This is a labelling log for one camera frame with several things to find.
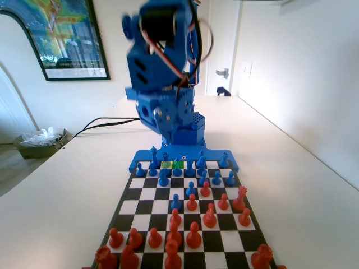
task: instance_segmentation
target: wooden floor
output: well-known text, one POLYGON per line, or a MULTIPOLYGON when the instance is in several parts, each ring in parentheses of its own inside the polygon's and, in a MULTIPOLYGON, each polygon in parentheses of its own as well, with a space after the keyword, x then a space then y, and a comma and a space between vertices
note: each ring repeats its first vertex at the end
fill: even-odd
POLYGON ((0 197, 16 187, 47 159, 25 160, 14 145, 0 145, 0 197))

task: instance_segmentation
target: blue pawn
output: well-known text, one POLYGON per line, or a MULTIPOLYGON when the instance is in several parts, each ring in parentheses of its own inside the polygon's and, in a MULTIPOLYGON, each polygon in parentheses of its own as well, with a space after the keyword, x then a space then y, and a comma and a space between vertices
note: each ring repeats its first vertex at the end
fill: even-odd
POLYGON ((172 171, 173 175, 179 177, 182 175, 182 169, 178 168, 178 159, 174 160, 174 169, 172 171))
POLYGON ((216 186, 220 185, 221 179, 219 178, 219 176, 220 176, 219 171, 216 171, 215 175, 214 175, 214 178, 212 179, 212 184, 213 185, 216 185, 216 186))
POLYGON ((196 174, 196 170, 193 169, 193 160, 189 160, 187 162, 187 169, 185 170, 185 174, 188 177, 193 177, 196 174))
POLYGON ((196 189, 194 189, 194 184, 192 181, 190 181, 190 183, 188 184, 189 188, 186 190, 186 194, 187 196, 190 196, 191 194, 196 195, 196 189))
POLYGON ((142 169, 142 164, 138 163, 137 164, 137 171, 136 171, 136 175, 138 177, 143 177, 146 174, 146 171, 144 169, 142 169))
POLYGON ((234 173, 232 171, 229 172, 229 177, 225 180, 227 185, 233 186, 236 181, 234 180, 234 173))
POLYGON ((172 208, 172 210, 174 210, 175 208, 176 208, 178 211, 181 210, 181 208, 182 208, 182 203, 181 203, 181 201, 179 200, 178 194, 175 194, 175 195, 173 196, 173 201, 172 201, 172 203, 171 203, 171 208, 172 208))
POLYGON ((166 172, 163 171, 162 169, 161 172, 159 173, 158 184, 162 187, 166 187, 168 183, 169 183, 169 179, 166 177, 166 172))
POLYGON ((203 186, 203 184, 207 181, 206 177, 207 177, 207 172, 203 171, 202 177, 200 178, 200 185, 201 186, 203 186))
POLYGON ((154 177, 155 175, 157 175, 157 170, 156 170, 155 165, 153 163, 150 163, 150 171, 148 172, 148 174, 151 177, 154 177))
POLYGON ((229 167, 229 162, 228 162, 228 153, 223 153, 223 156, 222 156, 222 159, 221 161, 219 162, 219 166, 221 168, 228 168, 229 167))

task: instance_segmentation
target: framed poster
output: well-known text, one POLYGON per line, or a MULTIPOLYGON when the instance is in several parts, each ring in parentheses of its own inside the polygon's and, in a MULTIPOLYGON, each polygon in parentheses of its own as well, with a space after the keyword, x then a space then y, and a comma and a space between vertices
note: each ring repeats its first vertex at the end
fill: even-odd
POLYGON ((92 0, 0 0, 23 28, 47 81, 109 80, 92 0))

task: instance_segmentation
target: white wall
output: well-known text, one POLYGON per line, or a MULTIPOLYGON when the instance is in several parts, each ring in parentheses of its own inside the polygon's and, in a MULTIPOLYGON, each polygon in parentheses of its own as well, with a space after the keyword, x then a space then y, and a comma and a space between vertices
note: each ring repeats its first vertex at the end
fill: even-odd
POLYGON ((234 89, 359 188, 359 1, 270 4, 243 2, 234 89))
MULTIPOLYGON (((110 81, 47 82, 25 33, 17 22, 0 15, 0 64, 22 95, 39 128, 64 127, 72 133, 101 117, 131 86, 126 54, 131 43, 122 31, 122 15, 138 13, 146 0, 93 0, 108 63, 110 81)), ((199 16, 208 19, 208 3, 199 16)), ((202 81, 205 77, 202 66, 202 81)), ((204 83, 196 88, 204 94, 204 83)))

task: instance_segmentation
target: red pawn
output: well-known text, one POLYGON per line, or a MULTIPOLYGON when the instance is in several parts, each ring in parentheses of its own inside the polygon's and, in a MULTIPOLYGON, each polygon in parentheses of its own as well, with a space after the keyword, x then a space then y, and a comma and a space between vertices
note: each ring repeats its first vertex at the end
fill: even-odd
POLYGON ((238 211, 243 211, 246 208, 244 198, 246 197, 247 188, 240 186, 238 188, 238 198, 232 201, 232 206, 238 211))
POLYGON ((100 247, 95 254, 95 261, 99 263, 98 269, 116 269, 117 257, 107 246, 100 247))
POLYGON ((177 226, 179 227, 181 225, 182 222, 182 218, 181 216, 178 214, 178 209, 175 208, 172 210, 172 216, 169 219, 169 223, 171 223, 172 221, 175 221, 177 223, 177 226))
POLYGON ((190 195, 190 200, 187 202, 187 208, 190 211, 195 211, 197 208, 196 196, 194 194, 190 195))
POLYGON ((109 245, 112 248, 119 248, 123 242, 123 234, 119 233, 116 228, 111 228, 109 235, 111 237, 109 245))
POLYGON ((130 230, 130 239, 128 240, 128 243, 136 249, 142 244, 142 240, 142 234, 137 232, 136 228, 132 228, 130 230))
POLYGON ((190 248, 196 249, 201 245, 202 237, 198 233, 199 226, 197 222, 192 222, 191 231, 187 235, 187 244, 190 248))
POLYGON ((203 188, 201 188, 201 194, 204 197, 207 197, 207 196, 209 196, 211 194, 211 191, 209 190, 208 186, 209 186, 208 181, 205 181, 203 183, 203 188))
POLYGON ((225 193, 223 193, 222 198, 218 201, 218 207, 223 211, 229 208, 229 203, 227 202, 227 200, 228 200, 228 196, 225 193))
POLYGON ((251 262, 254 269, 269 269, 269 262, 273 259, 273 251, 266 244, 258 247, 258 252, 253 253, 251 262))
POLYGON ((166 244, 166 252, 167 258, 164 262, 165 269, 181 269, 182 260, 180 256, 177 254, 178 252, 178 244, 175 240, 169 240, 166 244))
POLYGON ((150 238, 148 239, 148 245, 152 248, 158 248, 162 242, 162 236, 157 232, 156 228, 150 230, 150 238))
POLYGON ((167 241, 175 240, 178 245, 182 244, 182 236, 178 231, 177 224, 175 222, 172 222, 169 227, 169 234, 167 235, 167 241))
POLYGON ((249 215, 251 214, 251 211, 249 209, 244 209, 243 214, 240 214, 238 217, 238 221, 240 224, 244 227, 247 227, 251 224, 251 219, 249 218, 249 215))

